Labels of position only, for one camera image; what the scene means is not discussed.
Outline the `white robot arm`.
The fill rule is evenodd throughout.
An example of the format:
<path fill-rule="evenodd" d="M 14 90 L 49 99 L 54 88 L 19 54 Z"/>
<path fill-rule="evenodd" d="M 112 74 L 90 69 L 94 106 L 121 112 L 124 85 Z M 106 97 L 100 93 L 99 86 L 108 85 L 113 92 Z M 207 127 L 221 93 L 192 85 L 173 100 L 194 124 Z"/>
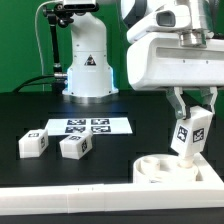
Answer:
<path fill-rule="evenodd" d="M 73 61 L 65 93 L 105 97 L 117 89 L 107 63 L 106 28 L 92 13 L 112 0 L 62 0 L 71 20 Z M 213 32 L 210 6 L 218 0 L 121 0 L 128 27 L 127 74 L 138 91 L 165 88 L 176 116 L 189 113 L 183 88 L 200 88 L 213 106 L 215 89 L 224 86 L 224 40 Z"/>

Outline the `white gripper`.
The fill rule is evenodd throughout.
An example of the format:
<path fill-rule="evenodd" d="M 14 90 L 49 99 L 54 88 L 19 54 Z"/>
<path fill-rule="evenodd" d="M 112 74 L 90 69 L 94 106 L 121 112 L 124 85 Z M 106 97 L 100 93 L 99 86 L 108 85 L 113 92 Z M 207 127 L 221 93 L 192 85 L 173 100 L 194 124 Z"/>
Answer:
<path fill-rule="evenodd" d="M 224 86 L 224 41 L 210 39 L 206 48 L 182 47 L 175 33 L 149 33 L 127 51 L 127 74 L 134 90 L 169 87 L 166 98 L 176 119 L 191 117 L 182 87 Z M 202 107 L 215 113 L 216 87 L 201 87 Z"/>

